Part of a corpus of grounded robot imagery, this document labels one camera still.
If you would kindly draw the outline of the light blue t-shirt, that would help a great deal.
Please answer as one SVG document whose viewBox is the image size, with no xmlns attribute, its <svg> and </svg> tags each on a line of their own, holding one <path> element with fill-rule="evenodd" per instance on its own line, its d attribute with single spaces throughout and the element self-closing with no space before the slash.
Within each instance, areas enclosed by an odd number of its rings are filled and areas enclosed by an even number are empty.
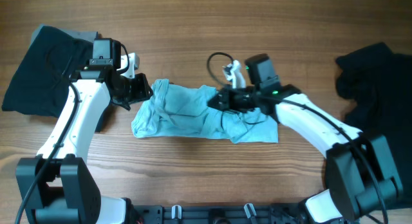
<svg viewBox="0 0 412 224">
<path fill-rule="evenodd" d="M 182 136 L 229 139 L 232 143 L 279 141 L 277 123 L 259 109 L 248 113 L 226 113 L 207 106 L 217 94 L 214 87 L 185 88 L 157 79 L 154 95 L 143 102 L 131 123 L 137 138 Z"/>
</svg>

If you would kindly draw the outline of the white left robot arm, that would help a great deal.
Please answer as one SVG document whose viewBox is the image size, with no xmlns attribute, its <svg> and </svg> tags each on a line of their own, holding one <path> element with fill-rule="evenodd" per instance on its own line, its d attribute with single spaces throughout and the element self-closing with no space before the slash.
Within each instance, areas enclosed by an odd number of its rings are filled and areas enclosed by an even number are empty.
<svg viewBox="0 0 412 224">
<path fill-rule="evenodd" d="M 15 222 L 143 223 L 129 198 L 103 196 L 87 165 L 88 151 L 110 105 L 130 110 L 153 91 L 126 47 L 110 38 L 95 39 L 90 60 L 69 78 L 68 97 L 44 145 L 22 158 L 16 179 L 22 202 Z"/>
</svg>

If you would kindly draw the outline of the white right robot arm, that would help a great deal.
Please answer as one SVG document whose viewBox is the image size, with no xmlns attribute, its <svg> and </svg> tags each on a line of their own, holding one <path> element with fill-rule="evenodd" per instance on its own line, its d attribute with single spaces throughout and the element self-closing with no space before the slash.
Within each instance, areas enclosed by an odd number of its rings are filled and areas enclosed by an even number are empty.
<svg viewBox="0 0 412 224">
<path fill-rule="evenodd" d="M 397 202 L 403 185 L 383 135 L 365 133 L 323 111 L 297 87 L 283 85 L 265 54 L 235 59 L 223 67 L 225 80 L 208 106 L 222 112 L 255 109 L 312 144 L 325 158 L 326 189 L 293 205 L 273 205 L 270 221 L 279 223 L 355 223 Z"/>
</svg>

